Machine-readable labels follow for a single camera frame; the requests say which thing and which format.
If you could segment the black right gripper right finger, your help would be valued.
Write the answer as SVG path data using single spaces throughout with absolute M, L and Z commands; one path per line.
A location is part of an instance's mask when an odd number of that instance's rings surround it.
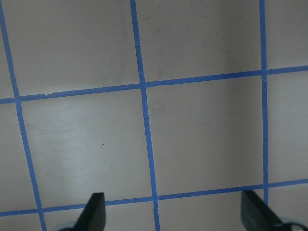
M 252 190 L 241 192 L 241 222 L 246 231 L 281 231 L 283 222 Z

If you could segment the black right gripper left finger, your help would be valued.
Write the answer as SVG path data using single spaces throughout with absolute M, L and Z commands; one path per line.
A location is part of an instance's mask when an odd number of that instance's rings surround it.
M 103 231 L 106 225 L 104 193 L 93 193 L 75 223 L 74 231 Z

